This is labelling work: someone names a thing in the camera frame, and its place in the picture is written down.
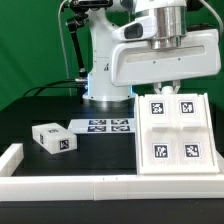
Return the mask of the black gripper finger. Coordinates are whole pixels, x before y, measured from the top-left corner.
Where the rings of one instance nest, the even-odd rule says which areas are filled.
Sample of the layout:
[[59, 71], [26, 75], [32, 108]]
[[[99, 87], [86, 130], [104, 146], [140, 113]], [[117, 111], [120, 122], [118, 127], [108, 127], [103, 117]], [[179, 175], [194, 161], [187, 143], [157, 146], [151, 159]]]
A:
[[181, 87], [181, 81], [180, 80], [174, 80], [172, 82], [172, 93], [177, 94]]
[[161, 82], [157, 82], [153, 84], [153, 91], [155, 94], [161, 94], [162, 93], [162, 83]]

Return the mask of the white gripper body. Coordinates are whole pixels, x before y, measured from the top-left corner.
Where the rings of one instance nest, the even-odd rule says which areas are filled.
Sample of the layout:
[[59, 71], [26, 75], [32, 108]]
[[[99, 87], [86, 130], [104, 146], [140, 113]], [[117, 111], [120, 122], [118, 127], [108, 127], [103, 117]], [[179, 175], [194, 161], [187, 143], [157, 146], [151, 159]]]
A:
[[131, 86], [216, 75], [221, 69], [218, 31], [189, 32], [181, 46], [153, 50], [148, 41], [117, 44], [110, 59], [111, 82]]

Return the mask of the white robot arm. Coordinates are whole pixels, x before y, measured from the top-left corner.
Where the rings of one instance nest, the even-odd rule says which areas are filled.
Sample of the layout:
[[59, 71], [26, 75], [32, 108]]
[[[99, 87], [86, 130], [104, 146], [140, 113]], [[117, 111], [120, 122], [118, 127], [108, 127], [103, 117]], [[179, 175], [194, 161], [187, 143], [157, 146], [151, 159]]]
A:
[[115, 0], [113, 10], [134, 14], [134, 20], [123, 26], [108, 21], [106, 9], [96, 5], [88, 13], [93, 67], [84, 99], [120, 103], [133, 97], [134, 85], [217, 74], [224, 23], [217, 28], [187, 26], [192, 1]]

